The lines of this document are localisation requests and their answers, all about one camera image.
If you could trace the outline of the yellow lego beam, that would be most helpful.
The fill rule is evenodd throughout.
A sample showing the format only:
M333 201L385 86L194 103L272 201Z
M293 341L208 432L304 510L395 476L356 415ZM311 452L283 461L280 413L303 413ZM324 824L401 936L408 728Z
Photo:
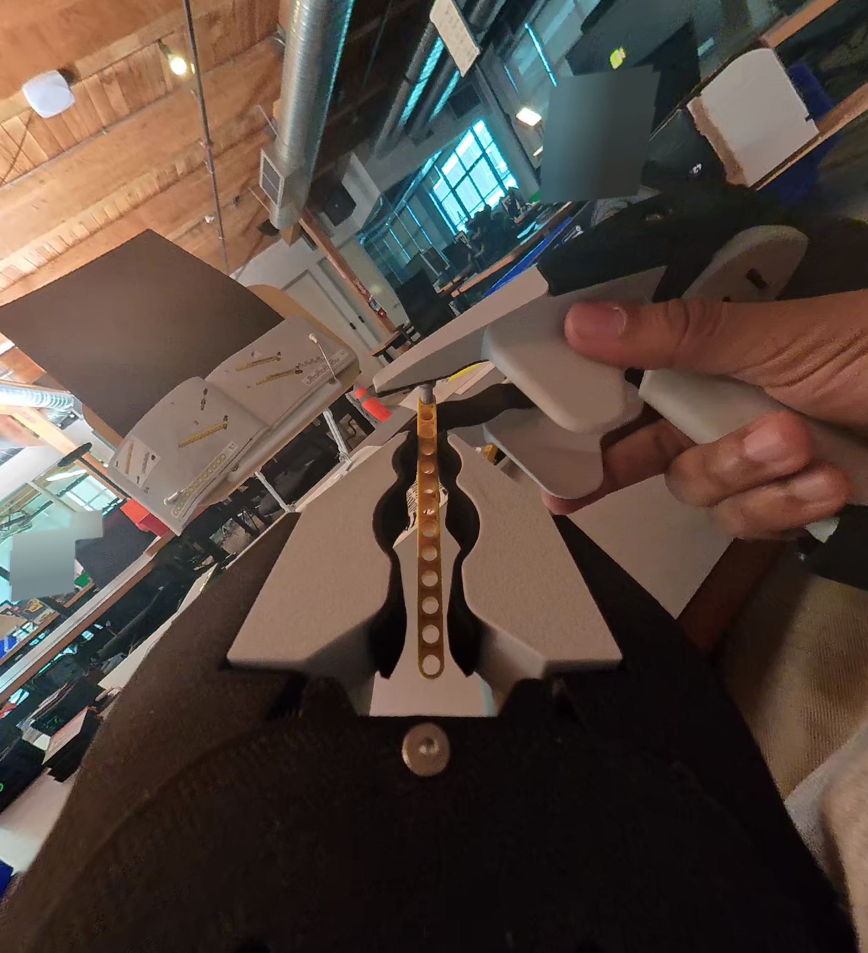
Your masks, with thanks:
M416 622L417 667L429 681L444 670L444 607L439 505L439 442L436 403L418 402L416 413Z

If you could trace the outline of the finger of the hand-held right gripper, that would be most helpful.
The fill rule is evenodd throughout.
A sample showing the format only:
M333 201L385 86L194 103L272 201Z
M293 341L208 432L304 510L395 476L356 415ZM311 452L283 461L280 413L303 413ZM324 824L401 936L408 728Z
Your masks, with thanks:
M546 493L562 499L594 494L603 483L601 442L613 415L598 412L588 432L555 422L519 389L485 389L439 405L439 427L481 426L507 458Z
M380 370L374 387L389 394L488 361L560 428L606 434L636 419L642 399L623 370L569 346L565 316L583 301L648 302L665 273L655 267L555 294L531 267Z

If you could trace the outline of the silver ventilation duct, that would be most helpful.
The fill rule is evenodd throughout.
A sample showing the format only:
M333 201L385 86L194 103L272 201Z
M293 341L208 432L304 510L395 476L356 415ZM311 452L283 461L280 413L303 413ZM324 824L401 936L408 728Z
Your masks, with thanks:
M281 185L270 220L279 231L297 225L305 209L354 5L292 2L272 158Z
M0 413L16 409L69 412L77 405L76 398L66 391L0 379Z

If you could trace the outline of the person's right hand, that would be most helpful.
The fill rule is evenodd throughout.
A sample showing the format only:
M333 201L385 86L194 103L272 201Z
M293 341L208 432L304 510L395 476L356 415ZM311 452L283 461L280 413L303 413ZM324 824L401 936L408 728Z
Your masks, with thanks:
M846 475L819 458L793 411L868 443L868 290L762 303L580 302L564 321L569 345L622 369L726 375L788 407L704 445L667 420L620 432L603 451L594 494L543 494L556 515L659 475L681 503L706 511L729 537L777 540L835 516Z

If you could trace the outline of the open instruction booklet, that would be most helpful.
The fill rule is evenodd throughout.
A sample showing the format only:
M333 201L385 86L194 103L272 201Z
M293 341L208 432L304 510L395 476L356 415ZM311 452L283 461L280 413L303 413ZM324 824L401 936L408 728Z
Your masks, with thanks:
M359 372L345 343L286 317L160 399L116 449L111 478L179 536L344 397Z

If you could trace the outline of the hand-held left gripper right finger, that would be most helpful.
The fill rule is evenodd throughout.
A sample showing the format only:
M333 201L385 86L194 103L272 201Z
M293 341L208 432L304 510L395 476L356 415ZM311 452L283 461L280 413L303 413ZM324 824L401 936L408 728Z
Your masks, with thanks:
M615 670L622 660L558 526L538 498L460 438L441 440L445 527L459 545L447 633L495 713L522 681Z

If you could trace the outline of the hanging paper sign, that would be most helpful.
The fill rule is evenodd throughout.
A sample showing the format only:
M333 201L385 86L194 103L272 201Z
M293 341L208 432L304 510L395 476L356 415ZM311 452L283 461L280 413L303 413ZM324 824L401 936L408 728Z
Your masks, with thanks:
M429 13L430 22L452 57L461 76L465 76L480 54L473 31L455 1L435 1Z

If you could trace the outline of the white partition panel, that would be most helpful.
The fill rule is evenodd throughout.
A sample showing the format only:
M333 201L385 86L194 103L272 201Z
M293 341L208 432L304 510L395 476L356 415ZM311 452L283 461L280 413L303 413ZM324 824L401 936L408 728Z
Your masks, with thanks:
M819 135L785 66L768 47L735 58L687 108L731 185L755 185Z

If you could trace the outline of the person's beige pants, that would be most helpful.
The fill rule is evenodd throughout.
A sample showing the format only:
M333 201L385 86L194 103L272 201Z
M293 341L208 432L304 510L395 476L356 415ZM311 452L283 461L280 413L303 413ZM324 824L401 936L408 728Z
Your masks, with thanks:
M868 715L868 592L783 557L730 627L715 665L788 797Z

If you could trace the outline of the black board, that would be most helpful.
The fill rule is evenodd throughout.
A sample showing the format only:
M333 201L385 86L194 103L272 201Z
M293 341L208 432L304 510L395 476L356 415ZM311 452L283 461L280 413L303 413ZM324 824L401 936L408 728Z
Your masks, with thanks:
M0 332L119 437L281 320L153 231L0 306Z

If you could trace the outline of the large window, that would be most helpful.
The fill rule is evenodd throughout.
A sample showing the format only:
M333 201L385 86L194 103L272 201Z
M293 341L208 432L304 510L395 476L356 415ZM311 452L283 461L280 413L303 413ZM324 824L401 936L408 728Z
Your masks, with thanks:
M428 192L454 232L485 208L495 208L518 182L486 123L479 119L433 161Z

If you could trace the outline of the white ceiling device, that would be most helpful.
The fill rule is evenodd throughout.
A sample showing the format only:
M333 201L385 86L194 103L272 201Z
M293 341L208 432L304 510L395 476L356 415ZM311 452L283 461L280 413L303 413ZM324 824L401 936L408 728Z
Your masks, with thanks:
M43 119L59 116L75 104L70 79L59 69L33 76L23 83L21 93L31 110Z

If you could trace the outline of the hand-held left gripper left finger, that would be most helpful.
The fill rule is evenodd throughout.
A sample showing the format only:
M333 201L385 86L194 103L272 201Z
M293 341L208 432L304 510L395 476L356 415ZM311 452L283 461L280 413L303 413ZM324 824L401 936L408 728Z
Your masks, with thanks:
M403 456L416 458L407 433L303 505L228 651L233 667L335 680L356 714L369 714L381 669L371 629L401 584L380 510L389 494L404 497Z

